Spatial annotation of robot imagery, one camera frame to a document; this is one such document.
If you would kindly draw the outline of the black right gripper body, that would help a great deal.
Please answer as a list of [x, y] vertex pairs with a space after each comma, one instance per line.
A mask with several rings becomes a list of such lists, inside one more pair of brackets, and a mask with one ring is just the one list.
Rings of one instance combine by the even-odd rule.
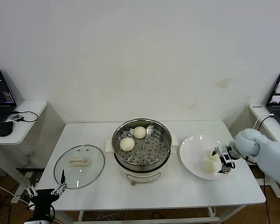
[[235, 163], [233, 161], [230, 151], [230, 146], [220, 146], [220, 160], [222, 165], [235, 168]]

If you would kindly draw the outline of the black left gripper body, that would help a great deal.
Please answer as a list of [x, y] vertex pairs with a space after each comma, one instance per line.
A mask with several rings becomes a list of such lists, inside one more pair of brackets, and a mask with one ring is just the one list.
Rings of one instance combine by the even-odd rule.
[[32, 200], [34, 212], [32, 219], [52, 219], [50, 217], [51, 205], [59, 199], [59, 195], [53, 192], [54, 189], [39, 189], [36, 191], [37, 196]]

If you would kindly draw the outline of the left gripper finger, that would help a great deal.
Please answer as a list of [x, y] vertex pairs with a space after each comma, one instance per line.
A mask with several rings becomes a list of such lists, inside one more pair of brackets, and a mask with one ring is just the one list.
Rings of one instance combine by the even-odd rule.
[[25, 186], [25, 189], [28, 192], [29, 197], [36, 197], [37, 196], [37, 192], [36, 192], [33, 184]]
[[61, 179], [58, 187], [51, 192], [51, 195], [62, 195], [67, 188], [64, 169], [62, 170]]

